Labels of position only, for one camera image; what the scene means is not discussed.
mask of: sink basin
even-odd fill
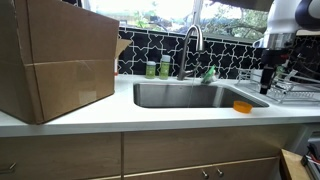
[[[230,108],[234,101],[253,107],[268,104],[227,86],[139,83],[133,87],[134,103],[145,108]]]

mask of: faucet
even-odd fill
[[[200,63],[198,63],[193,70],[190,70],[190,71],[186,71],[185,70],[188,41],[189,41],[189,38],[190,38],[190,36],[191,36],[193,31],[197,31],[196,51],[200,52],[200,51],[204,50],[203,34],[202,34],[202,31],[201,31],[201,28],[198,25],[192,25],[188,29],[187,35],[186,35],[186,37],[184,39],[184,45],[183,45],[183,51],[182,51],[182,59],[181,59],[181,64],[180,64],[180,71],[179,71],[179,74],[178,74],[178,80],[179,81],[182,81],[186,76],[191,75],[200,66]]]

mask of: orange lid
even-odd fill
[[[251,109],[252,109],[252,105],[248,104],[246,102],[243,101],[234,101],[233,102],[233,109],[235,109],[238,112],[242,112],[242,113],[250,113]]]

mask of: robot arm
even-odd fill
[[[264,48],[261,94],[270,88],[277,65],[288,58],[300,29],[320,30],[320,0],[274,0],[264,37],[253,43],[253,47]]]

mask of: dish rack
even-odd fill
[[[255,73],[257,70],[239,69],[237,86],[244,86],[255,92],[260,92],[261,75]],[[278,77],[287,77],[289,74],[277,73]],[[320,81],[301,76],[291,76],[290,78],[274,78],[271,88],[265,95],[278,103],[293,104],[320,104]]]

